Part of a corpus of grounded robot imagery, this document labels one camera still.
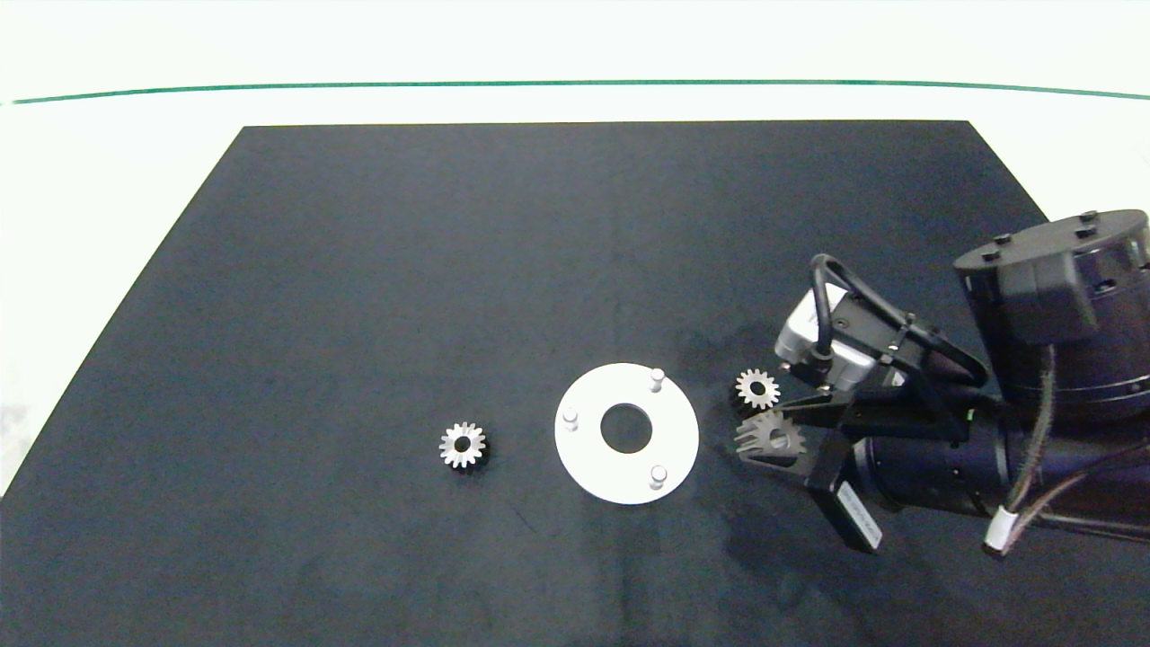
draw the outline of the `white circular plate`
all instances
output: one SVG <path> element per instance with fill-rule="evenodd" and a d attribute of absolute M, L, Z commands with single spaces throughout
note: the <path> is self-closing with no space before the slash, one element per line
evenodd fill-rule
<path fill-rule="evenodd" d="M 603 439 L 603 416 L 616 405 L 635 407 L 651 421 L 651 441 L 634 454 L 615 452 Z M 687 395 L 661 370 L 607 364 L 584 373 L 564 394 L 555 411 L 555 447 L 583 490 L 614 503 L 649 503 L 670 494 L 691 472 L 699 424 Z"/>

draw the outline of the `wire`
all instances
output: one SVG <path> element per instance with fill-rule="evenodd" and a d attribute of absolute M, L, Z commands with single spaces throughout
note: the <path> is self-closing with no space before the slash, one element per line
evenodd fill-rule
<path fill-rule="evenodd" d="M 1027 506 L 1018 516 L 1014 522 L 1014 526 L 1010 531 L 1010 536 L 1006 539 L 1006 544 L 1003 546 L 1000 554 L 1005 555 L 1014 546 L 1014 542 L 1022 536 L 1022 532 L 1038 517 L 1043 509 L 1045 509 L 1050 503 L 1061 496 L 1061 494 L 1072 487 L 1084 482 L 1087 478 L 1097 475 L 1098 472 L 1104 472 L 1106 470 L 1127 470 L 1129 468 L 1138 467 L 1138 463 L 1133 463 L 1128 465 L 1120 465 L 1124 460 L 1135 456 L 1138 453 L 1150 454 L 1150 444 L 1136 445 L 1129 447 L 1121 452 L 1117 452 L 1087 465 L 1086 468 L 1071 472 L 1057 484 L 1050 487 L 1046 492 L 1042 493 L 1037 499 L 1035 499 L 1029 506 Z"/>
<path fill-rule="evenodd" d="M 819 339 L 813 349 L 815 360 L 829 360 L 834 357 L 830 348 L 834 339 L 834 329 L 830 319 L 830 299 L 827 295 L 827 280 L 830 278 L 836 278 L 843 283 L 843 287 L 852 290 L 871 303 L 877 314 L 885 318 L 890 325 L 898 329 L 905 328 L 907 336 L 923 344 L 930 351 L 943 355 L 954 364 L 958 364 L 969 376 L 969 382 L 973 386 L 981 387 L 987 384 L 989 375 L 987 373 L 987 368 L 981 362 L 938 334 L 917 325 L 906 311 L 895 307 L 890 301 L 882 298 L 871 285 L 830 254 L 816 254 L 811 259 L 811 288 L 814 292 L 814 309 L 819 323 Z"/>
<path fill-rule="evenodd" d="M 1050 426 L 1055 419 L 1055 345 L 1042 347 L 1042 396 L 1038 401 L 1038 417 L 1034 421 L 1034 430 L 1026 442 L 1025 459 L 1022 468 L 1018 472 L 1018 478 L 1011 485 L 1010 493 L 1003 508 L 1007 513 L 1017 513 L 1018 507 L 1026 500 L 1034 483 L 1034 475 L 1038 471 L 1042 462 L 1042 453 L 1046 448 L 1046 439 L 1050 437 Z"/>

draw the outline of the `metal pin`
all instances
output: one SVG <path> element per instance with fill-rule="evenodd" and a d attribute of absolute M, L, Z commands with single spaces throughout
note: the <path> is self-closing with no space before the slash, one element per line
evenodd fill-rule
<path fill-rule="evenodd" d="M 664 482 L 667 480 L 667 469 L 662 465 L 656 465 L 651 468 L 651 490 L 659 490 L 662 487 Z"/>
<path fill-rule="evenodd" d="M 564 423 L 567 425 L 568 432 L 574 432 L 578 429 L 578 411 L 575 411 L 570 407 L 564 409 Z"/>
<path fill-rule="evenodd" d="M 659 393 L 662 391 L 662 380 L 667 375 L 662 372 L 662 369 L 651 370 L 651 393 Z"/>

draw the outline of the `gear center hole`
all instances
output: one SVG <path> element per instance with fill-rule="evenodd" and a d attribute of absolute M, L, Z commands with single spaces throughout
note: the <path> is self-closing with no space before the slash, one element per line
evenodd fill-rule
<path fill-rule="evenodd" d="M 790 446 L 790 439 L 787 438 L 787 432 L 782 430 L 770 430 L 767 436 L 767 442 L 774 449 L 787 449 Z"/>
<path fill-rule="evenodd" d="M 651 442 L 651 419 L 634 405 L 616 405 L 599 423 L 603 440 L 620 454 L 635 454 Z"/>

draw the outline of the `spur gear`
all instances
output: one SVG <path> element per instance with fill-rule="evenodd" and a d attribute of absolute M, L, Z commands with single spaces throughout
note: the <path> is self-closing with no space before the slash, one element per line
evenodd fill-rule
<path fill-rule="evenodd" d="M 803 430 L 777 411 L 752 416 L 735 430 L 735 453 L 747 462 L 793 465 L 806 454 Z"/>
<path fill-rule="evenodd" d="M 478 463 L 483 457 L 483 449 L 486 448 L 486 437 L 483 436 L 483 428 L 476 428 L 471 423 L 454 425 L 439 440 L 443 444 L 439 449 L 439 457 L 445 465 L 451 465 L 455 470 L 462 470 L 469 465 Z"/>
<path fill-rule="evenodd" d="M 754 409 L 769 409 L 779 403 L 779 387 L 775 385 L 775 379 L 758 369 L 739 373 L 735 388 L 738 390 L 743 403 Z"/>

